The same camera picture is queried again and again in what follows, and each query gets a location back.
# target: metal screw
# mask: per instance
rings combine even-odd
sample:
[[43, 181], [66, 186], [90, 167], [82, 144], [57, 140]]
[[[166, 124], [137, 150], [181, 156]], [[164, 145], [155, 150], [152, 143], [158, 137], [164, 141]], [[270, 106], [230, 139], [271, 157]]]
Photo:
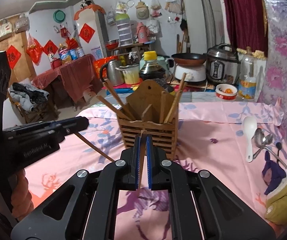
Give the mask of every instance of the metal screw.
[[87, 176], [87, 171], [85, 171], [85, 170], [78, 171], [77, 176], [79, 178], [83, 178], [83, 177]]
[[203, 178], [209, 178], [210, 177], [210, 172], [206, 171], [206, 170], [200, 171], [200, 176], [203, 177]]
[[125, 161], [124, 161], [124, 160], [117, 160], [117, 161], [116, 161], [116, 165], [117, 165], [118, 167], [125, 166]]
[[169, 167], [169, 166], [171, 165], [171, 161], [170, 161], [170, 160], [163, 160], [163, 161], [161, 162], [161, 164], [162, 164], [163, 166]]

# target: green lid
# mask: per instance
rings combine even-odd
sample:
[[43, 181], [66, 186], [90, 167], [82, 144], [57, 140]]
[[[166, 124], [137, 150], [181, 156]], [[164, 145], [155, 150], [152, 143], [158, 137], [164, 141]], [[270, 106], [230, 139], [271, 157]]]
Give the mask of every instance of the green lid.
[[116, 14], [116, 21], [125, 20], [125, 19], [130, 19], [129, 15], [127, 15], [126, 13]]
[[63, 11], [61, 10], [56, 10], [53, 14], [53, 19], [57, 23], [62, 23], [64, 19], [66, 18], [66, 15]]

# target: wooden cabinet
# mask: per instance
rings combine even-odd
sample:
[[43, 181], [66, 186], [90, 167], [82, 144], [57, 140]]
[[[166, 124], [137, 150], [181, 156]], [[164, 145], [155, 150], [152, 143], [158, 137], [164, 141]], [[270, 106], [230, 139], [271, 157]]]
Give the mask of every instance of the wooden cabinet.
[[[15, 21], [18, 19], [18, 16], [8, 18], [7, 20], [14, 25]], [[32, 80], [36, 76], [35, 69], [31, 58], [26, 54], [26, 49], [28, 45], [26, 32], [13, 34], [8, 39], [5, 39], [0, 42], [0, 51], [7, 50], [11, 45], [13, 45], [20, 53], [21, 57], [16, 63], [14, 69], [11, 70], [11, 77], [9, 86], [13, 82], [20, 82], [26, 78]]]

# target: refrigerator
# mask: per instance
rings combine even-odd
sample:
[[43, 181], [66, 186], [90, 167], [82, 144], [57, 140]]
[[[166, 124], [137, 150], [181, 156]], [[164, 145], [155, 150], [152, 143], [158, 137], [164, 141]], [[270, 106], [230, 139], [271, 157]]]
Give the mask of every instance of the refrigerator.
[[96, 60], [107, 57], [105, 44], [109, 41], [109, 38], [104, 14], [98, 10], [94, 12], [92, 9], [85, 9], [80, 12], [76, 23], [78, 33], [80, 33], [85, 23], [95, 31], [89, 43], [81, 37], [79, 38], [85, 54], [93, 54]]

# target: floral tablecloth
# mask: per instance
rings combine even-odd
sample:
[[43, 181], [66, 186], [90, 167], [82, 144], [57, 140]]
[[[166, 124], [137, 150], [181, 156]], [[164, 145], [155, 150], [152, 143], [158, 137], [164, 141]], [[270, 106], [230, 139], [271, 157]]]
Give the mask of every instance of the floral tablecloth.
[[[189, 171], [209, 170], [263, 217], [264, 154], [252, 163], [245, 161], [246, 140], [241, 122], [245, 116], [254, 116], [265, 134], [273, 134], [275, 144], [281, 140], [277, 126], [284, 114], [278, 103], [276, 106], [247, 102], [181, 103], [175, 161]], [[89, 119], [87, 130], [81, 134], [114, 160], [119, 159], [125, 147], [115, 114], [106, 107], [91, 107], [79, 115]], [[78, 170], [94, 172], [110, 163], [75, 135], [67, 136], [60, 147], [58, 152], [26, 168], [35, 206]], [[287, 164], [284, 142], [280, 157]], [[135, 192], [120, 192], [115, 239], [171, 239], [168, 194], [150, 191], [146, 175], [139, 197]]]

